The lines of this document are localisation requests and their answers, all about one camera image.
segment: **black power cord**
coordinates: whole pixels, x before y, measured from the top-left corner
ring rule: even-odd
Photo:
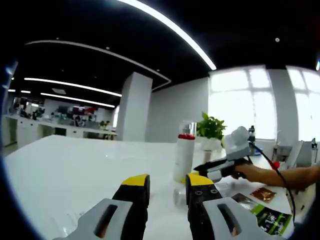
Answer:
[[[249,144],[254,147],[259,153],[261,153],[264,158],[269,162],[269,164],[273,167],[273,169],[275,170],[275,172],[279,175],[279,177],[281,178],[281,180],[284,183],[285,188],[288,190],[290,198],[291,198],[291,202],[292,202],[292,207],[293,207],[293,213],[292,213],[292,217],[293,217],[293,224],[295,224],[295,219],[296,219],[296,204],[295,204],[295,200],[294,200],[294,196],[292,195],[292,192],[290,190],[290,187],[287,183],[287,181],[285,180],[284,176],[282,176],[282,174],[279,172],[279,170],[275,167],[274,163],[260,150],[260,148],[258,148],[256,145],[254,145],[252,142],[249,142]]]
[[[249,163],[253,164],[253,162],[251,161],[251,158],[249,156],[246,156],[248,158]]]

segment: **snack package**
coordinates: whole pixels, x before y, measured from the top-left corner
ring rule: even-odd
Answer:
[[[234,195],[232,198],[256,216],[258,226],[266,233],[282,236],[285,232],[291,219],[290,214],[272,210],[241,193]]]
[[[264,201],[265,203],[269,203],[275,197],[276,194],[276,192],[270,191],[265,187],[260,187],[259,189],[252,192],[250,195],[256,197],[257,199],[260,199],[261,201]]]

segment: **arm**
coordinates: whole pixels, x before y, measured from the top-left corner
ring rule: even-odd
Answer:
[[[275,170],[263,169],[249,164],[238,165],[235,170],[244,173],[250,182],[277,187],[285,186]],[[282,170],[280,173],[292,189],[305,189],[320,180],[320,167],[317,165]]]

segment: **white pillar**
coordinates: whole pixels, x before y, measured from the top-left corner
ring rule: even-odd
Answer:
[[[18,66],[18,62],[16,61],[8,72],[8,79],[6,81],[6,87],[9,89],[12,81],[12,75],[15,73]],[[8,109],[11,106],[14,97],[14,94],[9,94],[6,88],[2,88],[3,91],[3,101],[2,101],[2,114],[8,114]]]
[[[268,69],[271,80],[277,130],[281,131],[281,145],[292,146],[299,140],[299,122],[296,96],[290,76],[284,69]]]
[[[152,81],[137,72],[125,80],[116,126],[117,140],[145,141]]]

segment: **black ceiling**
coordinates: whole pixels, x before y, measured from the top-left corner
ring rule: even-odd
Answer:
[[[119,97],[52,83],[26,82],[39,78],[75,83],[120,93],[133,72],[163,77],[118,57],[85,47],[32,41],[81,43],[129,58],[172,81],[166,87],[202,78],[210,68],[176,33],[147,13],[117,0],[9,1],[1,45],[3,64],[18,67],[11,88],[117,105]],[[198,0],[142,0],[188,33],[207,53],[217,70],[266,64],[270,68],[296,65],[315,69],[320,49],[319,7],[305,1],[238,3]]]

